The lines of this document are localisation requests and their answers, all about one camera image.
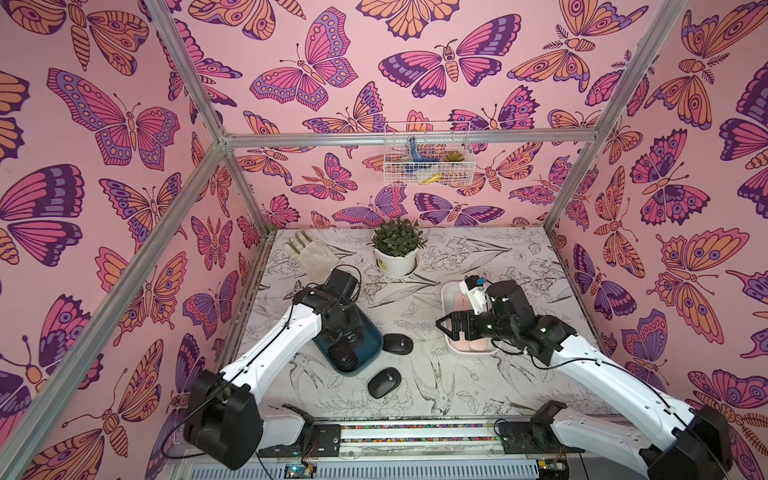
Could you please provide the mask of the teal storage box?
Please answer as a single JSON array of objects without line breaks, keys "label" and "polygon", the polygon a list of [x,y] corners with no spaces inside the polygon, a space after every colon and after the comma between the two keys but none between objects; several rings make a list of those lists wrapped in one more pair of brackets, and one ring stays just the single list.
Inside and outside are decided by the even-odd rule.
[{"label": "teal storage box", "polygon": [[[354,306],[347,310],[340,310],[340,313],[344,313],[344,320],[346,321],[344,324],[346,329],[341,335],[334,336],[333,333],[321,333],[313,339],[313,343],[337,373],[344,376],[354,376],[378,357],[382,351],[383,335],[359,307]],[[329,349],[333,345],[341,343],[347,344],[358,358],[358,367],[351,373],[338,371],[331,362]]]}]

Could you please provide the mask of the pink mouse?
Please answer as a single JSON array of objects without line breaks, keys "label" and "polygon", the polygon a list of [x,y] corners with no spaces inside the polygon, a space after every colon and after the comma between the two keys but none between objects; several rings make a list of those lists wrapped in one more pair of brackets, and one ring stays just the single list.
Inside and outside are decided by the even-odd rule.
[{"label": "pink mouse", "polygon": [[450,341],[450,345],[451,345],[451,347],[454,350],[456,350],[458,352],[467,353],[467,352],[473,352],[474,351],[474,349],[472,347],[472,341],[467,341],[467,340],[451,340]]}]

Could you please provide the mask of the white storage box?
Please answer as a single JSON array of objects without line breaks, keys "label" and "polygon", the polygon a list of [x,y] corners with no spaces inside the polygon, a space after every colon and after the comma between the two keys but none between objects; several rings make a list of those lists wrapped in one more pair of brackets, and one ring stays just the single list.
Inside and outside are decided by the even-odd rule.
[{"label": "white storage box", "polygon": [[[458,357],[486,357],[498,351],[488,338],[477,337],[469,331],[469,319],[474,314],[468,298],[460,291],[459,281],[449,282],[442,286],[441,321],[436,323],[438,329],[445,335],[448,350]],[[473,352],[462,353],[454,350],[451,340],[472,341]]]}]

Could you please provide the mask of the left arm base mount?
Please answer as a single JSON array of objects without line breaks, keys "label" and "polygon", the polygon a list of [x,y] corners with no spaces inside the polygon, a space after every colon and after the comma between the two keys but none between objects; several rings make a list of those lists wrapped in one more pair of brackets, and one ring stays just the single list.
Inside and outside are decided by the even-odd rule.
[{"label": "left arm base mount", "polygon": [[337,457],[341,433],[340,424],[319,421],[296,406],[270,407],[263,416],[256,454],[262,458]]}]

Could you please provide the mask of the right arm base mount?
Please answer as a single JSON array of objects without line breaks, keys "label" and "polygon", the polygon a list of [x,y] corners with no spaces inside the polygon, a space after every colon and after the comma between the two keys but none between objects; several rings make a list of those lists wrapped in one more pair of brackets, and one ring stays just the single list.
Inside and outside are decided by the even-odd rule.
[{"label": "right arm base mount", "polygon": [[505,454],[563,454],[567,447],[554,434],[554,417],[565,410],[565,403],[550,400],[527,421],[498,419],[493,424]]}]

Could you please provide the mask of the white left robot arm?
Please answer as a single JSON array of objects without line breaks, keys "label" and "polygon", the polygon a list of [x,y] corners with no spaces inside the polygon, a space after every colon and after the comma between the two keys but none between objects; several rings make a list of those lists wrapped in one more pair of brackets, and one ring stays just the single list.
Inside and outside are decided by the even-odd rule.
[{"label": "white left robot arm", "polygon": [[288,404],[267,413],[259,405],[278,374],[310,341],[325,348],[338,368],[356,369],[353,346],[364,337],[356,306],[360,283],[356,267],[335,267],[324,283],[295,294],[283,317],[247,353],[218,372],[202,371],[191,387],[184,440],[231,470],[265,449],[304,451],[313,417]]}]

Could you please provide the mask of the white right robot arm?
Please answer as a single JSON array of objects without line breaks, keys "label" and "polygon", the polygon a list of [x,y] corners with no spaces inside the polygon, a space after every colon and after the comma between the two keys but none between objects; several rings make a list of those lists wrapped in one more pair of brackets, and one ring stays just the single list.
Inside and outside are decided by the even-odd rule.
[{"label": "white right robot arm", "polygon": [[626,420],[619,425],[549,401],[531,417],[539,450],[576,449],[621,464],[647,479],[726,479],[733,465],[723,414],[693,408],[633,376],[563,320],[533,311],[514,281],[472,275],[441,291],[436,327],[454,342],[486,339],[510,346],[534,366],[567,375]]}]

